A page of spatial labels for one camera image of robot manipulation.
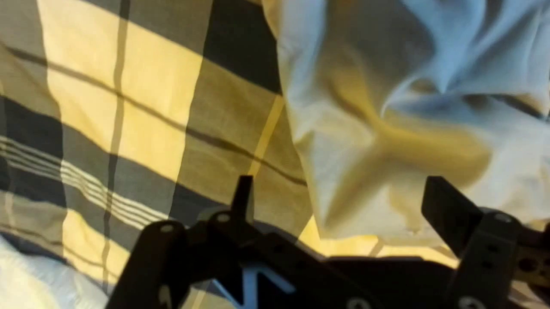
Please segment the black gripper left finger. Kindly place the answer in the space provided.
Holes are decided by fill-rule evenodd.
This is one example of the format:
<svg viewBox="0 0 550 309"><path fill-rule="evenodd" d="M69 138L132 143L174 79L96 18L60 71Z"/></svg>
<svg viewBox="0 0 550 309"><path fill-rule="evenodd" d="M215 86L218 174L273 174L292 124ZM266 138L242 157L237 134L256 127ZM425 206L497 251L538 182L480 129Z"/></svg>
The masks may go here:
<svg viewBox="0 0 550 309"><path fill-rule="evenodd" d="M241 175L232 198L230 213L237 220L253 220L253 177Z"/></svg>

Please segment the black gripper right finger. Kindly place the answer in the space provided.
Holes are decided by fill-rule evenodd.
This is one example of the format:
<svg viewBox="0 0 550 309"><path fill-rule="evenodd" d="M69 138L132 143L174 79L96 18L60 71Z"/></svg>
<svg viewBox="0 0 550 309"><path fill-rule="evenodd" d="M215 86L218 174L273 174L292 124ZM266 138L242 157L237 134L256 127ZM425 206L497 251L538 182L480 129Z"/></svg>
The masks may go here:
<svg viewBox="0 0 550 309"><path fill-rule="evenodd" d="M443 177L428 177L421 215L449 249L461 256L483 211Z"/></svg>

